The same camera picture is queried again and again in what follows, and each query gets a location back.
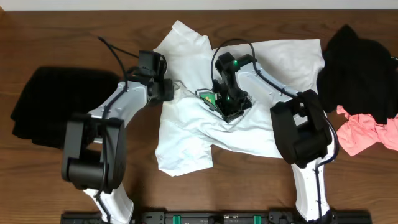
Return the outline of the black folded garment left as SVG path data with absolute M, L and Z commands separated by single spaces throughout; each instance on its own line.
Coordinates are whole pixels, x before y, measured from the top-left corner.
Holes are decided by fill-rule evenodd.
M 99 107 L 119 82 L 119 76 L 106 70 L 39 67 L 11 114 L 12 133 L 36 145 L 60 149 L 70 117 Z

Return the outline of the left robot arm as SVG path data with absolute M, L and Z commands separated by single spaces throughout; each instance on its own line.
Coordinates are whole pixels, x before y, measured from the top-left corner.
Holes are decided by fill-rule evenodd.
M 132 200 L 122 184 L 126 126 L 147 105 L 170 101 L 173 83 L 163 75 L 133 76 L 118 83 L 99 107 L 74 114 L 63 144 L 62 178 L 84 191 L 99 208 L 101 223 L 131 223 Z

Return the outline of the white printed t-shirt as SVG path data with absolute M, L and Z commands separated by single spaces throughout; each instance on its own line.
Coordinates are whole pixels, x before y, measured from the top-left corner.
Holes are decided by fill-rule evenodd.
M 159 143 L 155 151 L 159 169 L 180 176 L 212 167 L 211 147 L 261 157 L 280 157 L 272 131 L 270 108 L 274 95 L 253 84 L 244 90 L 252 108 L 234 121 L 225 122 L 196 95 L 211 88 L 218 78 L 211 64 L 213 55 L 230 52 L 235 57 L 255 55 L 258 69 L 299 91 L 315 89 L 324 67 L 318 39 L 270 40 L 214 49 L 205 35 L 177 21 L 157 47 L 167 60 L 166 76 L 174 83 L 174 98 L 162 106 Z

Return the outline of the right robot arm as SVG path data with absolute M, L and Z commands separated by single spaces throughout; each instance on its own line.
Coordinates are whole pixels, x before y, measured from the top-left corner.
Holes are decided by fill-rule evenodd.
M 332 161 L 336 134 L 312 89 L 299 91 L 268 74 L 254 56 L 234 58 L 229 52 L 211 59 L 215 109 L 227 123 L 254 107 L 252 98 L 271 99 L 272 132 L 279 154 L 292 166 L 297 190 L 296 209 L 306 223 L 330 223 L 323 165 Z

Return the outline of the pink garment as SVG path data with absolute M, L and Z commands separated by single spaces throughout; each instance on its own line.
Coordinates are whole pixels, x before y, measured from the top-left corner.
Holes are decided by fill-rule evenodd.
M 387 124 L 378 124 L 370 114 L 350 115 L 341 105 L 337 106 L 336 112 L 347 119 L 336 133 L 340 145 L 350 156 L 378 142 L 397 150 L 397 116 L 387 119 Z

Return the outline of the black garment right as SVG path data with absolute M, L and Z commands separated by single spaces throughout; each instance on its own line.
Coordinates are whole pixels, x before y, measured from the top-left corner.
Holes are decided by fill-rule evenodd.
M 378 124 L 397 115 L 397 58 L 379 42 L 360 38 L 344 25 L 323 51 L 317 77 L 323 109 L 342 106 L 351 115 L 370 114 Z

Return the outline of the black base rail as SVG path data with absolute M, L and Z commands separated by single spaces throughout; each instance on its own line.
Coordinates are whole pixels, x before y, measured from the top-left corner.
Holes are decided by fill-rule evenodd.
M 336 211 L 326 213 L 320 223 L 328 224 L 372 224 L 366 211 Z M 265 213 L 177 213 L 150 211 L 135 215 L 127 221 L 130 224 L 305 224 L 297 212 L 270 210 Z

